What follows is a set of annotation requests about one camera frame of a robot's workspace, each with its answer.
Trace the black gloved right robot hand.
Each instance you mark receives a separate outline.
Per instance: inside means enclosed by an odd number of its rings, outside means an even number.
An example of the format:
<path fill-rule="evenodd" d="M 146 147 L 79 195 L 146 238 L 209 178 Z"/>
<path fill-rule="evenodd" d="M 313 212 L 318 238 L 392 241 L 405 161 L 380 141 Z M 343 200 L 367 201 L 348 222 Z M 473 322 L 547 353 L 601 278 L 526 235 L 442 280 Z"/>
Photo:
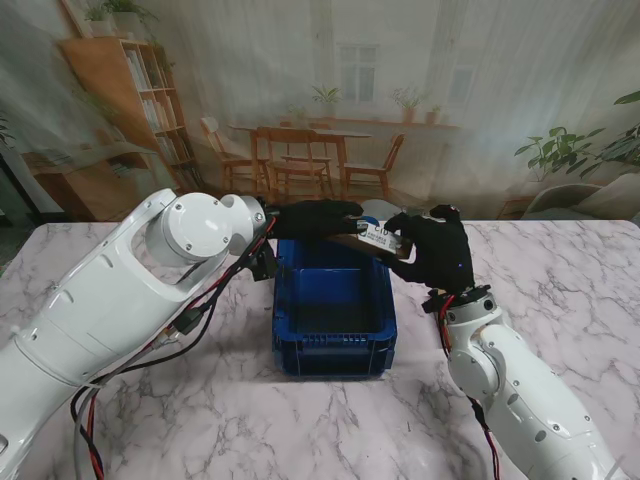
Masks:
<path fill-rule="evenodd" d="M 454 206 L 438 205 L 430 210 L 428 218 L 399 213 L 389 219 L 384 228 L 392 233 L 399 231 L 416 249 L 412 263 L 395 256 L 382 259 L 403 280 L 449 294 L 460 294 L 475 287 L 468 236 L 460 212 Z"/>

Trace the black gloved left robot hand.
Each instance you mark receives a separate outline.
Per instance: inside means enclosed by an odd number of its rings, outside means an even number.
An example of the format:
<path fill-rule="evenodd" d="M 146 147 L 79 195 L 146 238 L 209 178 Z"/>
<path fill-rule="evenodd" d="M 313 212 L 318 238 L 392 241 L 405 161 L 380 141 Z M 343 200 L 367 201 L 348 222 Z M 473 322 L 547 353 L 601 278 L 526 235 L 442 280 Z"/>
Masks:
<path fill-rule="evenodd" d="M 314 240 L 359 233 L 363 208 L 356 202 L 322 199 L 270 205 L 267 212 L 276 218 L 273 238 Z"/>

